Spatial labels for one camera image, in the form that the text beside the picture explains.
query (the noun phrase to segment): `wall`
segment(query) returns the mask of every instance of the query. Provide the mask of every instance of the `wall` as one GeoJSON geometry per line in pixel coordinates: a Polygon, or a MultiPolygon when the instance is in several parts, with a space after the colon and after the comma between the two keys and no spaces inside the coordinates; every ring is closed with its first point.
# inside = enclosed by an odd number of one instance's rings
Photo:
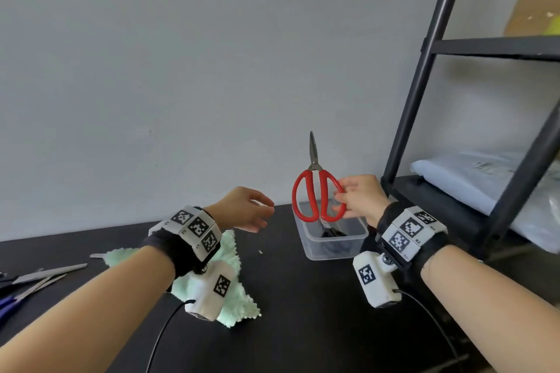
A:
{"type": "MultiPolygon", "coordinates": [[[[458,0],[448,37],[515,0],[458,0]]],[[[0,0],[0,240],[158,219],[309,159],[381,174],[435,0],[0,0]]],[[[555,65],[438,60],[404,159],[523,149],[555,65]]]]}

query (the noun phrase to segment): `black table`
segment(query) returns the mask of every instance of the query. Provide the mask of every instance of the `black table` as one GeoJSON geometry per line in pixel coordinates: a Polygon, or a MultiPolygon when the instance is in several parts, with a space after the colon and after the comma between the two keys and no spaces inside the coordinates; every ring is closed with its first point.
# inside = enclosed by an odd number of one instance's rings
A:
{"type": "MultiPolygon", "coordinates": [[[[90,254],[137,247],[152,225],[0,242],[0,271],[90,263],[31,297],[0,330],[0,344],[106,269],[90,254]]],[[[261,233],[238,231],[236,240],[241,282],[262,316],[228,329],[179,311],[162,337],[152,372],[415,372],[451,358],[432,320],[413,302],[369,306],[351,259],[307,259],[290,206],[277,207],[261,233]]],[[[108,371],[143,372],[178,303],[165,294],[108,371]]]]}

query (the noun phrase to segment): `person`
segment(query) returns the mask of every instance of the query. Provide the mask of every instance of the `person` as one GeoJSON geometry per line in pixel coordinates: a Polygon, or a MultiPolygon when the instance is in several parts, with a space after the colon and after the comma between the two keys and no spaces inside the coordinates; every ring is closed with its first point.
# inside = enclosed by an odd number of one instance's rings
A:
{"type": "MultiPolygon", "coordinates": [[[[374,175],[340,180],[344,217],[377,227],[391,202],[374,175]]],[[[237,187],[205,208],[221,230],[266,227],[274,203],[237,187]]],[[[143,246],[67,296],[0,348],[0,373],[105,371],[175,278],[167,254],[143,246]]],[[[560,372],[560,312],[451,244],[421,278],[498,372],[560,372]]]]}

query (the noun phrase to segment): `shelf post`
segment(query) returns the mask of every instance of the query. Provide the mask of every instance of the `shelf post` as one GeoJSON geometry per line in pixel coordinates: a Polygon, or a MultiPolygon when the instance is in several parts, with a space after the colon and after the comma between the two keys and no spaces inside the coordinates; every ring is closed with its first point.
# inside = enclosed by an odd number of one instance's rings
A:
{"type": "Polygon", "coordinates": [[[434,60],[436,59],[436,55],[430,53],[432,44],[434,41],[441,40],[444,36],[445,28],[447,27],[447,22],[449,21],[449,16],[452,13],[454,3],[455,0],[438,0],[436,2],[436,8],[433,11],[428,33],[424,39],[424,44],[422,45],[422,53],[420,54],[420,59],[416,65],[416,71],[414,72],[414,78],[412,79],[412,84],[410,85],[407,101],[404,104],[399,127],[396,130],[393,147],[391,148],[385,172],[383,173],[383,177],[381,179],[384,186],[387,184],[392,185],[395,180],[404,149],[408,143],[410,131],[412,130],[416,114],[418,113],[418,108],[420,107],[420,102],[424,96],[424,90],[426,89],[428,79],[430,78],[434,60]]]}
{"type": "Polygon", "coordinates": [[[480,230],[473,250],[483,259],[500,243],[519,211],[531,196],[560,151],[560,101],[550,112],[536,139],[515,170],[488,220],[480,230]]]}

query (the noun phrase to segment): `red-handled scissors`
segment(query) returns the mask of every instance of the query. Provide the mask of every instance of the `red-handled scissors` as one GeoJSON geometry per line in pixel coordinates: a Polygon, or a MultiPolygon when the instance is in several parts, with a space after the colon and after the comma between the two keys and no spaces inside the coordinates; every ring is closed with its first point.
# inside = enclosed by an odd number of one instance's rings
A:
{"type": "Polygon", "coordinates": [[[321,186],[321,218],[328,222],[338,221],[342,218],[344,213],[346,212],[346,204],[340,205],[340,210],[335,217],[331,217],[327,214],[327,207],[329,205],[329,187],[326,182],[327,178],[331,179],[334,185],[337,187],[339,192],[344,193],[344,188],[340,185],[337,179],[326,170],[319,165],[319,161],[317,159],[317,145],[315,144],[315,137],[313,136],[313,132],[309,135],[309,156],[311,157],[311,165],[307,170],[299,175],[296,179],[296,183],[293,184],[292,188],[292,208],[296,215],[300,218],[300,220],[311,223],[313,221],[317,221],[319,219],[319,208],[317,207],[317,200],[315,199],[315,188],[313,187],[313,171],[318,171],[318,179],[321,186]],[[307,187],[307,196],[309,198],[309,203],[311,204],[311,210],[313,212],[312,217],[304,216],[299,208],[298,202],[296,200],[296,193],[298,191],[298,186],[300,182],[305,178],[305,186],[307,187]]]}

